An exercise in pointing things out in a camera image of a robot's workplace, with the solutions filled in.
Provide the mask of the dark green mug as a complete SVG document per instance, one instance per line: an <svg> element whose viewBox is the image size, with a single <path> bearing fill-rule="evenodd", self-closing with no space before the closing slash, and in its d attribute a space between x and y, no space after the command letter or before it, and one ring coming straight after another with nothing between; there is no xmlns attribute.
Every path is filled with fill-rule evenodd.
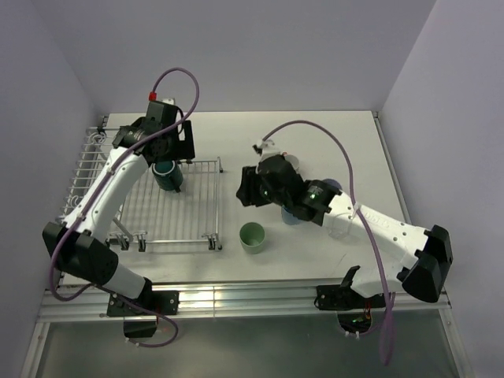
<svg viewBox="0 0 504 378"><path fill-rule="evenodd" d="M181 192L183 173L176 161L154 163L152 172L157 185L164 191Z"/></svg>

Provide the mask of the blue cup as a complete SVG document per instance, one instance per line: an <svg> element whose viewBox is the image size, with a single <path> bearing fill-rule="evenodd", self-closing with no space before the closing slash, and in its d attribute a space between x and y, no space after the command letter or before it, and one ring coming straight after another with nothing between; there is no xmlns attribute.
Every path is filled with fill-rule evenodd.
<svg viewBox="0 0 504 378"><path fill-rule="evenodd" d="M281 208L282 221L287 225L301 224L302 220L290 213L284 206Z"/></svg>

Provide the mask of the light green cup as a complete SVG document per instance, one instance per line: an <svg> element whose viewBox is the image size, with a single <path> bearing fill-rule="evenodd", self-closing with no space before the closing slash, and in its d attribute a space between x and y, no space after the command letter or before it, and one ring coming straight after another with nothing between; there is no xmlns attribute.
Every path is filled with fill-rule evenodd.
<svg viewBox="0 0 504 378"><path fill-rule="evenodd" d="M258 254L265 245L265 229L256 222L246 223L239 230L239 241L245 252Z"/></svg>

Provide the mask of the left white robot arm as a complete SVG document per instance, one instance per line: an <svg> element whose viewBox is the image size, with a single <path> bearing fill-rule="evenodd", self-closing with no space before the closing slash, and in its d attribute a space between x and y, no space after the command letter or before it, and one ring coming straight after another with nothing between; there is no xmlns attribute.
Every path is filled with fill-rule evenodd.
<svg viewBox="0 0 504 378"><path fill-rule="evenodd" d="M187 115L159 101L149 102L144 116L120 127L102 171L76 208L43 229L51 270L125 298L135 314L155 309L151 281L122 265L106 240L129 191L151 165L195 157L191 137Z"/></svg>

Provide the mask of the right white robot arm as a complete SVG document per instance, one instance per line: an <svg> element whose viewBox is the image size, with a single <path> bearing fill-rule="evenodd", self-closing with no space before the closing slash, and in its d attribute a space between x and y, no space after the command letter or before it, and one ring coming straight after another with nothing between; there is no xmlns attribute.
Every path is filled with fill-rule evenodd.
<svg viewBox="0 0 504 378"><path fill-rule="evenodd" d="M449 232L434 225L417 227L386 216L323 180L304 180L281 155L245 166L236 192L243 206L276 204L301 221L330 232L367 239L372 248L391 259L376 272L362 266L349 268L341 287L345 304L356 307L367 298L404 291L427 303L439 300L453 263Z"/></svg>

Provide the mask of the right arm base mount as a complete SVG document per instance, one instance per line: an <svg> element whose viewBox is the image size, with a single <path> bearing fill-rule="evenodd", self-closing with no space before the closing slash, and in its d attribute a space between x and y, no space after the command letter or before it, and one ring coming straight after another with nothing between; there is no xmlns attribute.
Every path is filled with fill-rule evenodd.
<svg viewBox="0 0 504 378"><path fill-rule="evenodd" d="M322 311L350 311L386 306L383 293L365 298L351 288L351 283L319 285L316 291L313 304Z"/></svg>

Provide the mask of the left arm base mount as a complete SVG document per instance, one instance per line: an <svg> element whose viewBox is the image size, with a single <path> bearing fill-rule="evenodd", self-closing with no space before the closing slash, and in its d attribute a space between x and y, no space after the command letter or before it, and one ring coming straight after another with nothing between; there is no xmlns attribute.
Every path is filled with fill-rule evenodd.
<svg viewBox="0 0 504 378"><path fill-rule="evenodd" d="M132 299L127 304L123 299L109 297L106 316L123 319L124 336L130 339L149 339L158 330L163 316L177 315L179 306L178 291L154 291L147 304Z"/></svg>

